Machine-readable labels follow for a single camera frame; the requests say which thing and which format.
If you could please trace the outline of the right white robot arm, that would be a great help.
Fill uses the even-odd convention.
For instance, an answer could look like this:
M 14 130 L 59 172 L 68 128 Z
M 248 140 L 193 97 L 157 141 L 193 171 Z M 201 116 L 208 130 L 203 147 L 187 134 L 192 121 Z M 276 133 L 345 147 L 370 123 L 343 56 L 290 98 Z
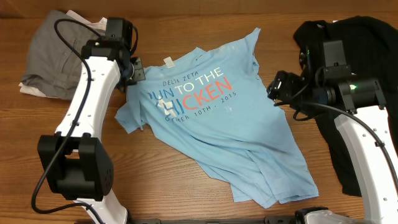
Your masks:
M 301 75 L 277 72 L 268 97 L 302 113 L 304 121 L 335 113 L 333 127 L 344 140 L 361 190 L 361 223 L 397 223 L 397 154 L 378 79 L 351 71 L 340 40 L 307 45 L 299 61 Z

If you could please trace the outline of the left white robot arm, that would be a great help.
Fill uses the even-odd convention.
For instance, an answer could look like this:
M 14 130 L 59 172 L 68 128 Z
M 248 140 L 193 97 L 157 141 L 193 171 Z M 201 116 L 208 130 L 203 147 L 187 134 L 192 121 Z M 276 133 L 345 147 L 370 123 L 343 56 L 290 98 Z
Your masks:
M 114 167 L 101 142 L 104 117 L 114 89 L 145 79 L 140 57 L 134 57 L 137 28 L 110 17 L 105 33 L 77 51 L 81 74 L 70 107 L 53 135 L 42 135 L 37 150 L 44 169 L 30 201 L 39 214 L 83 207 L 94 223 L 132 223 L 112 190 Z

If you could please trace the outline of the light blue printed t-shirt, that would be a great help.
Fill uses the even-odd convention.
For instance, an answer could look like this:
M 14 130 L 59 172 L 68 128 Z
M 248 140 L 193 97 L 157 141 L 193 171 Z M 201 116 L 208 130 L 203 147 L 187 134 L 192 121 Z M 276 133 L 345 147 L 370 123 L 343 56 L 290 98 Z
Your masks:
M 285 113 L 267 97 L 254 49 L 260 29 L 217 49 L 195 48 L 167 65 L 145 68 L 127 89 L 116 120 L 155 137 L 227 182 L 235 202 L 264 208 L 319 192 Z

